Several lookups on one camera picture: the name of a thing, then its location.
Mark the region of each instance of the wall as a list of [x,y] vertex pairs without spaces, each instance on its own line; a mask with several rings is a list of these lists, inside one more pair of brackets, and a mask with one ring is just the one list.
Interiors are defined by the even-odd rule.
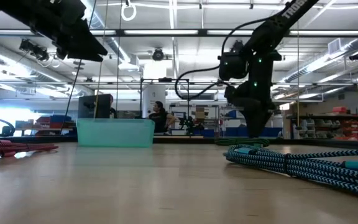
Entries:
[[329,113],[333,110],[335,106],[345,106],[348,110],[351,110],[351,113],[356,113],[356,108],[358,107],[358,91],[345,91],[342,92],[345,94],[343,100],[338,99],[338,93],[327,96],[323,103],[311,104],[308,103],[307,107],[300,105],[300,114],[313,113]]

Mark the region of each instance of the ceiling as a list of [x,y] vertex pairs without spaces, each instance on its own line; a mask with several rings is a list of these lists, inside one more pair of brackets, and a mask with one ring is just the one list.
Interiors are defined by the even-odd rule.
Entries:
[[[93,0],[87,1],[88,6],[93,5]],[[168,7],[171,0],[148,0],[136,1],[133,4],[145,4],[146,6],[137,5],[137,14],[131,21],[125,21],[121,18],[122,1],[97,1],[95,12],[99,17],[106,19],[105,25],[107,29],[232,29],[239,24],[247,21],[253,21],[277,13],[278,8],[283,7],[283,0],[253,0],[254,8],[249,9],[251,1],[236,0],[177,0],[177,10],[170,10]],[[322,12],[322,7],[331,3],[330,0],[320,0],[317,6],[312,8],[300,20],[299,24],[295,24],[292,29],[345,29],[358,30],[358,0],[337,0],[334,4]],[[203,9],[199,9],[199,3],[203,3]],[[193,7],[191,9],[182,9],[181,7]],[[126,9],[126,16],[131,15],[131,9]],[[258,24],[246,27],[253,29]],[[0,29],[28,29],[25,25],[10,18],[5,13],[0,13]],[[43,37],[29,37],[33,43],[48,48],[48,52],[53,54],[56,50],[51,40]],[[175,43],[178,50],[178,73],[184,73],[189,70],[209,68],[218,65],[218,55],[220,55],[221,45],[224,37],[175,37]],[[278,51],[285,56],[285,60],[275,62],[273,68],[273,81],[280,82],[287,77],[291,70],[299,65],[302,66],[312,58],[317,57],[328,49],[328,43],[335,38],[284,38],[282,44],[278,46]],[[34,64],[33,68],[37,69],[40,65],[35,58],[25,55],[19,50],[22,37],[0,37],[0,46],[14,52],[21,57],[25,57]],[[150,51],[155,48],[162,48],[166,55],[170,58],[173,55],[173,39],[172,37],[116,37],[117,42],[127,54],[137,55],[140,64],[150,61]],[[248,41],[248,37],[232,37],[226,44],[226,50],[229,50],[235,40]],[[79,81],[86,78],[97,80],[101,75],[101,81],[113,82],[130,82],[140,79],[140,72],[129,72],[118,69],[119,61],[114,52],[107,47],[109,56],[104,58],[102,65],[98,62],[84,61],[83,70],[79,72]],[[76,71],[74,60],[54,60],[42,63],[46,72],[59,74],[62,77],[73,80]],[[172,63],[166,63],[168,66],[167,76],[174,78]],[[346,66],[355,66],[357,62],[349,62]],[[343,59],[336,60],[328,66],[317,69],[314,73],[305,75],[301,78],[301,82],[318,82],[318,80],[340,72],[345,69]],[[215,82],[218,79],[218,71],[205,73],[195,73],[189,78],[198,82]],[[102,88],[114,89],[116,86],[102,85]],[[138,85],[120,85],[120,88],[138,88]],[[96,85],[88,87],[94,90]]]

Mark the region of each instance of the plastic bin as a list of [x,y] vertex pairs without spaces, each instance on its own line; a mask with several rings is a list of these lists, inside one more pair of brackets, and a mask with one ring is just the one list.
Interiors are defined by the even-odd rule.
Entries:
[[81,118],[78,145],[91,147],[150,147],[154,121],[149,119]]

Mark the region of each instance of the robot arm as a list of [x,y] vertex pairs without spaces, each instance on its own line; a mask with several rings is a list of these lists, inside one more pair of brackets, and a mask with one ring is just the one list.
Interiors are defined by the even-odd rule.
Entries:
[[220,58],[219,77],[245,78],[237,88],[226,88],[227,102],[240,108],[247,121],[249,136],[258,137],[272,115],[275,105],[270,98],[273,62],[281,60],[275,50],[290,28],[306,14],[318,0],[292,0],[276,15],[269,17],[252,33],[240,51],[225,52]]
[[52,40],[57,57],[101,62],[107,50],[93,37],[80,0],[0,0],[0,11]]

